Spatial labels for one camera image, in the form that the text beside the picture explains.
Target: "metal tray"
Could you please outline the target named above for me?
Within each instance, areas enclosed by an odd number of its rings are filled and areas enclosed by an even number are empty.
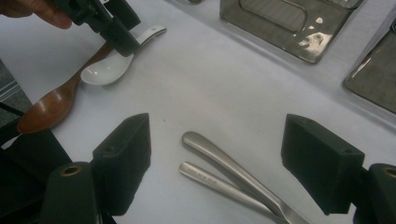
[[[221,0],[225,21],[317,63],[362,0]]]
[[[344,81],[360,97],[396,114],[396,20]]]

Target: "wooden spoon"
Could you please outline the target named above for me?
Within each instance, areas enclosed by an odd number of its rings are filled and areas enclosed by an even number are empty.
[[[69,112],[74,101],[78,83],[81,81],[81,71],[92,63],[103,60],[113,47],[105,43],[78,71],[62,86],[50,91],[37,101],[20,119],[20,133],[36,133],[52,128]]]

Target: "table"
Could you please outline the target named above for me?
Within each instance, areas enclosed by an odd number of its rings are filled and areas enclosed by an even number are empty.
[[[222,176],[181,144],[198,132],[223,148],[310,223],[352,223],[326,217],[280,159],[288,113],[322,124],[366,154],[364,167],[396,164],[396,118],[345,91],[394,0],[366,0],[316,65],[303,63],[219,19],[219,0],[130,0],[138,36],[167,27],[139,50],[127,73],[104,86],[81,83],[69,116],[52,131],[73,161],[92,151],[124,119],[150,115],[152,157],[124,223],[273,223],[269,218],[190,181],[178,172],[191,161]],[[104,43],[92,30],[54,28],[35,16],[0,20],[1,59],[34,103],[64,83]]]

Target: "spoon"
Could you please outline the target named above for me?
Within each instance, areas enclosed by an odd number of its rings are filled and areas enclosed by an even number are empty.
[[[166,31],[161,25],[155,25],[147,29],[136,41],[142,46],[152,37]],[[92,85],[103,86],[115,82],[119,79],[129,67],[134,54],[123,57],[120,54],[105,58],[104,60],[93,63],[86,67],[81,73],[81,79]]]
[[[113,47],[105,43],[78,71],[62,86],[50,91],[37,101],[20,119],[20,133],[36,133],[59,123],[74,101],[75,90],[81,80],[81,71],[92,63],[103,60]]]

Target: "white spoon bowl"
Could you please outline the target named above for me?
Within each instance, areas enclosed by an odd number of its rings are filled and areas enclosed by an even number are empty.
[[[147,31],[145,31],[136,40],[141,46],[143,46],[152,37],[165,31],[165,27],[155,25],[147,29]],[[122,77],[126,69],[129,67],[129,64],[131,64],[133,57],[134,54],[131,54],[128,57],[123,57],[117,53],[100,62],[93,63],[81,72],[81,79],[88,84],[97,86],[113,83]]]

